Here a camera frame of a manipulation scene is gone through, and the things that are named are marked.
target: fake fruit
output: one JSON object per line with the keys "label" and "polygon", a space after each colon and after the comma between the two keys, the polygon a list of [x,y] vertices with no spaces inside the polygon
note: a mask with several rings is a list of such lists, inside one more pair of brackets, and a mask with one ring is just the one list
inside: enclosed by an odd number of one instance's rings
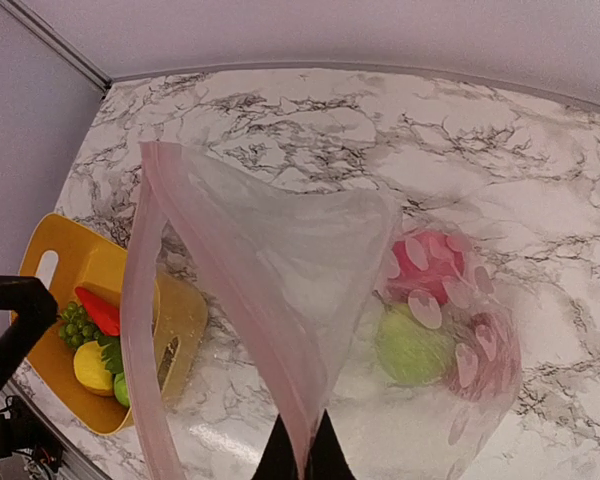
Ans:
{"label": "fake fruit", "polygon": [[78,348],[73,357],[73,371],[84,388],[102,397],[113,396],[113,375],[102,361],[103,348],[98,342],[88,342]]}
{"label": "fake fruit", "polygon": [[112,337],[120,335],[120,311],[116,307],[86,288],[77,287],[75,292],[102,333]]}
{"label": "fake fruit", "polygon": [[102,335],[84,307],[76,302],[69,302],[60,318],[66,323],[60,325],[58,336],[73,350],[77,350],[84,343],[97,340]]}
{"label": "fake fruit", "polygon": [[395,302],[406,302],[414,290],[430,293],[440,306],[449,301],[443,281],[464,273],[464,253],[453,250],[453,237],[435,230],[410,234],[393,244],[400,273],[387,282]]}
{"label": "fake fruit", "polygon": [[407,305],[394,305],[384,316],[375,343],[380,365],[399,385],[430,385],[455,365],[453,338],[423,326]]}
{"label": "fake fruit", "polygon": [[124,377],[124,373],[116,375],[116,378],[113,381],[113,391],[116,394],[116,400],[118,400],[120,405],[127,408],[131,406],[131,402],[129,401],[129,390],[127,388],[127,381]]}

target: lemon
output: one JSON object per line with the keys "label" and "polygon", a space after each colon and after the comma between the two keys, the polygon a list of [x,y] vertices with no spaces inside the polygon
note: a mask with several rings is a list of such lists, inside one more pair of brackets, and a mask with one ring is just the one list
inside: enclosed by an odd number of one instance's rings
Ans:
{"label": "lemon", "polygon": [[78,382],[91,393],[101,397],[111,397],[113,375],[104,366],[102,350],[98,342],[82,345],[73,357],[73,371]]}

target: white marble surface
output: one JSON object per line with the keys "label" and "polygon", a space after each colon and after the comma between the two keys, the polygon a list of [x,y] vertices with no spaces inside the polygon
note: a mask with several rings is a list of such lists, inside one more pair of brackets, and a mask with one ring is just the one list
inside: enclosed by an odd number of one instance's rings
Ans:
{"label": "white marble surface", "polygon": [[[109,93],[57,210],[125,246],[137,142],[158,138],[203,145],[289,190],[386,185],[405,215],[458,224],[507,286],[524,369],[514,408],[462,478],[600,479],[599,115],[404,75],[278,70],[133,81]],[[147,478],[133,429],[96,437],[30,368],[17,380],[114,480]],[[189,478],[249,478],[275,410],[218,316],[190,394],[186,433],[199,444],[181,452]]]}

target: yellow basket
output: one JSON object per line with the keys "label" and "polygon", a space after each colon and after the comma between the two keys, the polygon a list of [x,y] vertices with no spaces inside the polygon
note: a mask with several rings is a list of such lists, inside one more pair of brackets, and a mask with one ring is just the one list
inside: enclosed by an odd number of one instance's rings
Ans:
{"label": "yellow basket", "polygon": [[[120,305],[127,252],[82,225],[56,214],[36,228],[20,275],[46,282],[60,310],[76,301],[83,286],[112,305]],[[166,274],[156,277],[154,348],[158,381],[165,399],[177,398],[185,385],[207,324],[207,306],[198,290]],[[133,424],[131,410],[114,397],[88,392],[73,373],[74,352],[51,327],[28,360],[53,392],[93,432],[111,435]]]}

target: clear plastic bag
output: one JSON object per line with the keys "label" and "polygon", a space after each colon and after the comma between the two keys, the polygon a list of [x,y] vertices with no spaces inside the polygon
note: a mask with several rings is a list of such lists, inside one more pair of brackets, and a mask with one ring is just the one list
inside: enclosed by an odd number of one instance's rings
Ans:
{"label": "clear plastic bag", "polygon": [[399,204],[370,190],[289,194],[177,144],[143,144],[142,155],[121,341],[152,478],[185,478],[162,406],[152,342],[156,261],[167,223],[244,342],[284,421],[296,462],[304,465],[392,245]]}
{"label": "clear plastic bag", "polygon": [[[177,144],[143,144],[142,155],[121,340],[152,478],[187,478],[174,429],[212,432],[199,420],[167,424],[152,338],[164,267],[218,299],[301,476],[326,408],[358,478],[457,479],[520,384],[515,329],[470,239],[454,226],[401,224],[385,193],[290,194]],[[198,452],[177,443],[195,469]]]}
{"label": "clear plastic bag", "polygon": [[357,478],[456,480],[517,397],[518,338],[468,238],[403,231],[328,411]]}

